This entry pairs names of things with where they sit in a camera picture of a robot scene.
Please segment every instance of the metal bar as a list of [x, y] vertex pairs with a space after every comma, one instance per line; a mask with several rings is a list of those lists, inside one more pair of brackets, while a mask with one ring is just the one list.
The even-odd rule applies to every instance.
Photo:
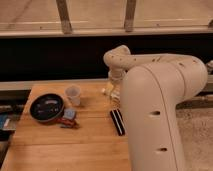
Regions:
[[211, 20], [210, 22], [209, 22], [209, 28], [213, 28], [213, 20]]
[[124, 29], [126, 30], [126, 32], [133, 31], [135, 8], [136, 0], [127, 0], [126, 16], [124, 21]]
[[70, 23], [67, 2], [66, 0], [56, 0], [59, 16], [61, 19], [61, 27], [64, 34], [72, 33], [72, 26]]

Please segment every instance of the gray floor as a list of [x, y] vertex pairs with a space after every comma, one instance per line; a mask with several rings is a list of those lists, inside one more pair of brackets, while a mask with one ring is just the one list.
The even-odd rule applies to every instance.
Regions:
[[[123, 28], [126, 0], [67, 0], [74, 28]], [[137, 0], [135, 27], [207, 25], [212, 0]], [[60, 29], [55, 0], [1, 0], [0, 30]]]
[[187, 171], [213, 170], [213, 108], [177, 110]]

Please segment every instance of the white cup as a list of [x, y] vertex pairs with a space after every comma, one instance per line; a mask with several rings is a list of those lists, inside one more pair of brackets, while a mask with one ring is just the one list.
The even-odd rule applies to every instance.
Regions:
[[65, 93], [67, 95], [67, 98], [70, 100], [70, 102], [74, 106], [80, 105], [80, 103], [81, 103], [81, 100], [80, 100], [81, 89], [78, 86], [72, 85], [72, 86], [68, 87], [65, 90]]

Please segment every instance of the floor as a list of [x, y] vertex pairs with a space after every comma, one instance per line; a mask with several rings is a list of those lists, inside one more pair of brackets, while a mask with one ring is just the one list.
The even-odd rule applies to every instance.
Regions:
[[[67, 0], [72, 26], [123, 28], [127, 0]], [[212, 0], [137, 0], [135, 27], [208, 25]], [[1, 0], [0, 30], [58, 30], [53, 0]]]

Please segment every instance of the small black object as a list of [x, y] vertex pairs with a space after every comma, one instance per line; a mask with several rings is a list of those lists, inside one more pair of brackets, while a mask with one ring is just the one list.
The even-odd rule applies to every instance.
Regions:
[[125, 135], [124, 123], [120, 110], [119, 109], [111, 110], [110, 115], [117, 129], [118, 135], [119, 136]]
[[58, 118], [64, 110], [63, 99], [57, 94], [38, 97], [30, 107], [30, 113], [39, 122], [50, 122]]

